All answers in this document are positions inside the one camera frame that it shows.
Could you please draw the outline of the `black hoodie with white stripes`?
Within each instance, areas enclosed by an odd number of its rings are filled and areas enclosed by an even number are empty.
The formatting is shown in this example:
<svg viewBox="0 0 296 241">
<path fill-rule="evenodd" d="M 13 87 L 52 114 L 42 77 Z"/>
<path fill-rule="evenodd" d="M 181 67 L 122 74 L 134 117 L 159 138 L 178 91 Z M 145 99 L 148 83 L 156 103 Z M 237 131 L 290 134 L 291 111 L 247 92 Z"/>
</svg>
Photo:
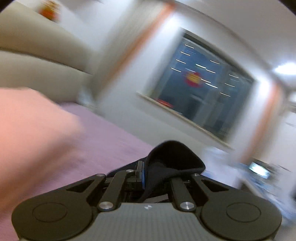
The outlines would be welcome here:
<svg viewBox="0 0 296 241">
<path fill-rule="evenodd" d="M 172 178 L 201 174 L 206 169 L 203 161 L 191 149 L 181 142 L 170 140 L 153 148 L 148 156 L 111 171 L 107 177 L 114 177 L 119 171 L 135 170 L 140 161 L 144 170 L 142 171 L 143 193 L 139 202 L 166 194 L 167 184 Z"/>
</svg>

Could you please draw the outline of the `pink quilted bedspread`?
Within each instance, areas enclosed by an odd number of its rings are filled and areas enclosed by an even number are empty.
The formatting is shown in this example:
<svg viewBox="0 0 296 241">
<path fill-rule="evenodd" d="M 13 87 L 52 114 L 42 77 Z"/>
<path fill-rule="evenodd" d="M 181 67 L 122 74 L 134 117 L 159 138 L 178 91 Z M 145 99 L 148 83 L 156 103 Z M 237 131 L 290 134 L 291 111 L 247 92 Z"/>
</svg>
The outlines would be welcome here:
<svg viewBox="0 0 296 241">
<path fill-rule="evenodd" d="M 77 148 L 79 152 L 63 165 L 48 173 L 43 179 L 23 193 L 18 202 L 7 210 L 1 210 L 1 218 L 11 214 L 22 200 L 96 173 L 108 173 L 118 167 L 142 158 L 152 149 L 132 134 L 97 116 L 87 108 L 75 103 L 59 106 L 78 117 L 83 134 Z"/>
</svg>

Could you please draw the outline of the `folded peach blanket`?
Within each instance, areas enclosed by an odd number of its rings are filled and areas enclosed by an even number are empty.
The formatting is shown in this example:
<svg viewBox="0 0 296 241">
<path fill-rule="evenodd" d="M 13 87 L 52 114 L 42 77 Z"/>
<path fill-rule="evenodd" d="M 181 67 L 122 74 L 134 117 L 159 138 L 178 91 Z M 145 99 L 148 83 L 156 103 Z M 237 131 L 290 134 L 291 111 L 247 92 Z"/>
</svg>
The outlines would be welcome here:
<svg viewBox="0 0 296 241">
<path fill-rule="evenodd" d="M 1 88 L 1 210 L 79 150 L 78 117 L 30 88 Z"/>
</svg>

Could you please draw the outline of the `orange beige curtain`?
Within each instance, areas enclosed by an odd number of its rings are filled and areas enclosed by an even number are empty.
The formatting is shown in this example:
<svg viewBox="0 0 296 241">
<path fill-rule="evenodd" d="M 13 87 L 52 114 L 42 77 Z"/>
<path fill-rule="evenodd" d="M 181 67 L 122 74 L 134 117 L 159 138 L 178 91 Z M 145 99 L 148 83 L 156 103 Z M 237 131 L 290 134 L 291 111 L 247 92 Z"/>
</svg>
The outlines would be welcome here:
<svg viewBox="0 0 296 241">
<path fill-rule="evenodd" d="M 265 132 L 268 129 L 268 125 L 272 119 L 273 112 L 278 104 L 280 99 L 280 85 L 274 84 L 271 88 L 270 95 L 268 97 L 264 112 L 260 121 L 258 122 L 257 128 L 255 133 L 252 135 L 252 139 L 248 148 L 243 153 L 242 157 L 240 158 L 240 163 L 246 164 L 252 155 L 255 153 L 257 146 L 260 144 L 261 140 L 264 137 Z"/>
</svg>

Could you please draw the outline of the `beige upholstered headboard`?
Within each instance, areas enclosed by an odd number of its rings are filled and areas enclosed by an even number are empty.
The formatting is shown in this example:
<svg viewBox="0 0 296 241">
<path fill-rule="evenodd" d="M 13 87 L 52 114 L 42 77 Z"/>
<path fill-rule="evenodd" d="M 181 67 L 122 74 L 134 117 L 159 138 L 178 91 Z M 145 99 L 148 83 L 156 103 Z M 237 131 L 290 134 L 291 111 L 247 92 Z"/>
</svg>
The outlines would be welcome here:
<svg viewBox="0 0 296 241">
<path fill-rule="evenodd" d="M 97 54 L 81 40 L 14 1 L 1 11 L 1 87 L 29 87 L 55 102 L 78 102 Z"/>
</svg>

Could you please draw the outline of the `dark window with frame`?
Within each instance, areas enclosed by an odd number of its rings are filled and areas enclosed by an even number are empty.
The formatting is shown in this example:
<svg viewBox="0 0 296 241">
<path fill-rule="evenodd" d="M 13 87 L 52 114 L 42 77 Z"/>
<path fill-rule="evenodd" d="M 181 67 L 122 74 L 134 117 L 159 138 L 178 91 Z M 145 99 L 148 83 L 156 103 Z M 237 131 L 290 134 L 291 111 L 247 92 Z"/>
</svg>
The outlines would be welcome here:
<svg viewBox="0 0 296 241">
<path fill-rule="evenodd" d="M 159 77 L 143 91 L 147 100 L 229 147 L 254 79 L 216 47 L 184 28 Z"/>
</svg>

